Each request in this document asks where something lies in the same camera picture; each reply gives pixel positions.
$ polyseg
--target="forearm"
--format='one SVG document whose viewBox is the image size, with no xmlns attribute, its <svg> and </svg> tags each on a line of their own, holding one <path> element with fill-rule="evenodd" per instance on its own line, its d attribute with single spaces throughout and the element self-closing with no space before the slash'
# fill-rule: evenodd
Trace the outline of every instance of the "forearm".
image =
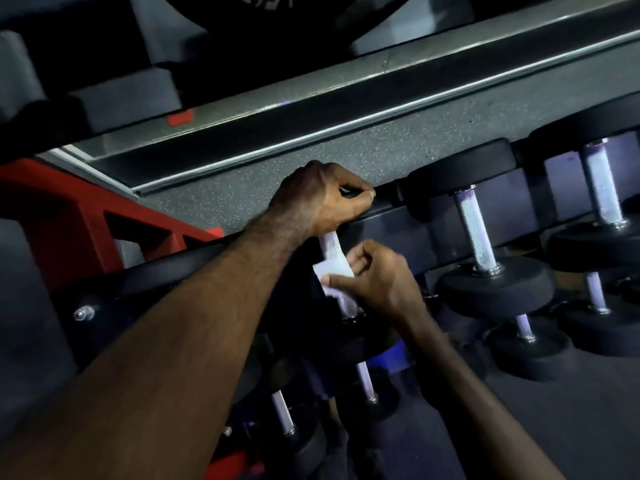
<svg viewBox="0 0 640 480">
<path fill-rule="evenodd" d="M 421 380 L 430 390 L 427 394 L 447 426 L 468 478 L 564 478 L 455 352 L 426 311 L 405 323 L 403 336 L 420 361 Z"/>
<path fill-rule="evenodd" d="M 25 479 L 199 479 L 300 233 L 261 217 L 100 355 L 0 452 Z"/>
</svg>

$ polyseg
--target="person's right hand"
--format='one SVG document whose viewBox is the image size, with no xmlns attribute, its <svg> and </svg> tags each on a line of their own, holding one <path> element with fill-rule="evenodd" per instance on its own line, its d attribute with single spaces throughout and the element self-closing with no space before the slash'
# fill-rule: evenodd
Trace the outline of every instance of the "person's right hand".
<svg viewBox="0 0 640 480">
<path fill-rule="evenodd" d="M 368 239 L 348 252 L 347 261 L 354 278 L 328 274 L 322 284 L 363 298 L 392 321 L 425 315 L 420 288 L 402 255 Z"/>
</svg>

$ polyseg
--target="person's left hand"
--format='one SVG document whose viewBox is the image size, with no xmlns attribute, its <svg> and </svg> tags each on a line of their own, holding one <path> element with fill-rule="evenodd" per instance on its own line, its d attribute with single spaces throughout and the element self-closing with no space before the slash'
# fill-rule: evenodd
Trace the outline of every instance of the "person's left hand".
<svg viewBox="0 0 640 480">
<path fill-rule="evenodd" d="M 345 198 L 341 187 L 363 192 Z M 371 207 L 376 192 L 337 163 L 317 160 L 286 177 L 271 199 L 269 211 L 302 233 L 304 239 L 334 231 Z"/>
</svg>

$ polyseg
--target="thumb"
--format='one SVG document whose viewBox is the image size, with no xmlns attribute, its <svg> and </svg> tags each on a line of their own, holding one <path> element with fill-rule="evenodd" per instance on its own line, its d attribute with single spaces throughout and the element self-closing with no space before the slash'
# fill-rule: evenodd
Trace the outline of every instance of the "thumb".
<svg viewBox="0 0 640 480">
<path fill-rule="evenodd" d="M 360 294 L 360 280 L 351 276 L 342 274 L 325 274 L 320 282 L 329 288 L 346 291 L 347 293 L 357 295 Z"/>
</svg>

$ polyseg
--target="speckled gray floor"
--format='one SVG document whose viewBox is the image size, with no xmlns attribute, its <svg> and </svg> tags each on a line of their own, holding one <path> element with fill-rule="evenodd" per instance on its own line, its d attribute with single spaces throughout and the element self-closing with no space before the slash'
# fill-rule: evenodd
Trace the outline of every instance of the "speckled gray floor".
<svg viewBox="0 0 640 480">
<path fill-rule="evenodd" d="M 497 137 L 521 139 L 538 126 L 640 90 L 640 43 L 409 114 L 371 128 L 254 162 L 140 199 L 200 228 L 235 232 L 266 208 L 284 177 L 309 160 L 335 161 L 373 184 Z"/>
</svg>

